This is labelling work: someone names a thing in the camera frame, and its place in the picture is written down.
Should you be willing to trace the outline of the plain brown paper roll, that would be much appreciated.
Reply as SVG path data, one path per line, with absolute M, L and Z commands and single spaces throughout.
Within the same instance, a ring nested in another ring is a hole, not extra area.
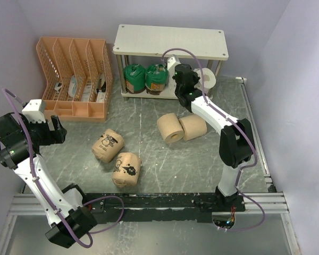
M 179 119 L 183 128 L 184 141 L 189 141 L 207 133 L 207 125 L 203 118 L 196 114 L 185 116 Z
M 157 127 L 165 143 L 177 142 L 184 136 L 184 130 L 174 113 L 161 116 L 157 120 Z

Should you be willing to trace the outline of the white dotted paper roll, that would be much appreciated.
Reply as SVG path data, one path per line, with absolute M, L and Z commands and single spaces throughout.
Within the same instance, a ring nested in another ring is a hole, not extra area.
M 176 81 L 173 79 L 175 76 L 175 67 L 168 69 L 168 89 L 170 92 L 174 93 L 176 88 Z
M 204 75 L 204 92 L 207 95 L 209 91 L 215 86 L 216 84 L 216 77 L 214 73 L 208 69 L 203 68 L 203 75 Z M 194 86 L 196 89 L 202 90 L 202 79 L 201 79 L 201 71 L 200 69 L 194 69 L 194 72 L 197 73 L 198 77 L 200 77 L 198 83 Z

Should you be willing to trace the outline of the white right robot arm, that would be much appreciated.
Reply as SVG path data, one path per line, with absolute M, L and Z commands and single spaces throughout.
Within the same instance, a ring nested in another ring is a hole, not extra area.
M 197 72 L 188 64 L 174 68 L 175 95 L 181 106 L 207 122 L 219 135 L 219 155 L 223 161 L 221 180 L 215 194 L 197 204 L 204 211 L 230 211 L 234 206 L 244 210 L 243 197 L 237 190 L 241 171 L 255 152 L 251 123 L 246 118 L 239 120 L 217 107 L 195 85 L 200 81 Z

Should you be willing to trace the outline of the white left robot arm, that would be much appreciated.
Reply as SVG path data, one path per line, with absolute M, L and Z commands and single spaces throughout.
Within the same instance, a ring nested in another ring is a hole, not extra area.
M 74 184 L 60 189 L 49 174 L 40 154 L 41 146 L 61 144 L 66 129 L 58 116 L 40 123 L 20 115 L 24 127 L 12 113 L 0 117 L 0 163 L 18 175 L 40 202 L 51 229 L 45 234 L 56 245 L 70 248 L 97 225 L 87 208 L 89 199 Z

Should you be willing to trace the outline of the green brown roll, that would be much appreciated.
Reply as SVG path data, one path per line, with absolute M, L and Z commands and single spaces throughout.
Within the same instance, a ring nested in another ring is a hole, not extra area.
M 150 95 L 159 95 L 166 87 L 168 70 L 162 64 L 152 64 L 146 69 L 146 91 Z
M 140 64 L 127 65 L 123 70 L 127 92 L 139 94 L 145 90 L 146 70 Z

